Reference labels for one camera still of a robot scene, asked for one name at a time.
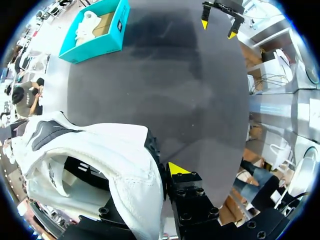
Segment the shoe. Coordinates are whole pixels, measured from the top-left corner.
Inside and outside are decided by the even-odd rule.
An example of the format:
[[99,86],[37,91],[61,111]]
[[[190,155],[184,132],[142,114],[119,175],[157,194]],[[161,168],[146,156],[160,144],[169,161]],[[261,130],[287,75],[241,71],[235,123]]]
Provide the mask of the shoe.
[[[145,126],[119,123],[80,127],[57,111],[30,117],[24,135],[11,145],[29,198],[100,220],[99,208],[112,197],[138,240],[157,239],[164,191],[157,162],[145,147],[148,133]],[[70,159],[107,179],[109,190],[66,170]]]

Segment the round table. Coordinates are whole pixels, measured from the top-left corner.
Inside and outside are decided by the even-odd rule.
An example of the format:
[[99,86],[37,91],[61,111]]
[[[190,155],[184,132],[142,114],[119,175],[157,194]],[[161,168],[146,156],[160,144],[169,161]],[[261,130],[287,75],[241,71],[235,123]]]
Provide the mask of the round table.
[[69,70],[67,117],[77,125],[147,126],[161,161],[196,171],[220,207],[239,169],[249,120],[245,59],[228,16],[199,0],[132,0],[123,49]]

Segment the cable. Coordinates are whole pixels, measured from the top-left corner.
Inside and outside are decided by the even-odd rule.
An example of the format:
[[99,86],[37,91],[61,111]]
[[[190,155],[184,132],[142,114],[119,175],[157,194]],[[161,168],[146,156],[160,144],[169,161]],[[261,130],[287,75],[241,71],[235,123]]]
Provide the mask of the cable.
[[277,16],[282,16],[282,14],[277,14],[277,15],[273,15],[273,16],[268,16],[268,17],[254,17],[254,16],[249,16],[249,15],[246,15],[246,14],[243,14],[243,16],[247,17],[247,18],[251,18],[251,19],[272,19],[274,17],[277,17]]
[[309,195],[310,192],[309,191],[306,191],[306,192],[303,192],[303,193],[300,193],[298,194],[297,196],[295,196],[290,202],[287,202],[280,210],[279,212],[281,213],[283,210],[286,209],[286,207],[288,207],[290,204],[292,204],[295,200],[303,197],[303,196],[306,196],[306,195]]
[[276,77],[278,77],[278,78],[284,78],[284,79],[286,79],[286,81],[287,81],[287,83],[289,83],[289,80],[287,79],[287,77],[286,76],[284,76],[284,75],[276,75],[276,74],[273,74],[273,73],[265,73],[265,74],[263,74],[261,77],[255,77],[255,83],[254,83],[254,85],[251,87],[251,89],[250,89],[250,94],[253,94],[253,90],[257,87],[257,86],[259,86],[260,84],[262,84],[263,82],[265,82],[265,83],[269,83],[269,84],[273,84],[273,85],[277,85],[277,86],[283,86],[283,81],[277,81],[277,80],[274,80],[274,79],[271,79],[271,78],[276,78]]

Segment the cardboard box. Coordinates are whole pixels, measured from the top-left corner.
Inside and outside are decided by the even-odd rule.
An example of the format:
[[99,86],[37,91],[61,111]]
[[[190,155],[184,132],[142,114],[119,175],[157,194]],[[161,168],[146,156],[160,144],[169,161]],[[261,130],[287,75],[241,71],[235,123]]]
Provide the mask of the cardboard box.
[[115,12],[110,12],[100,16],[101,21],[98,26],[93,30],[93,35],[99,37],[101,35],[107,34],[111,25],[111,21],[115,15]]
[[[96,37],[76,46],[76,31],[91,11],[102,18],[92,32]],[[82,9],[73,20],[60,49],[59,58],[72,64],[122,50],[127,20],[130,13],[128,0],[102,0]]]

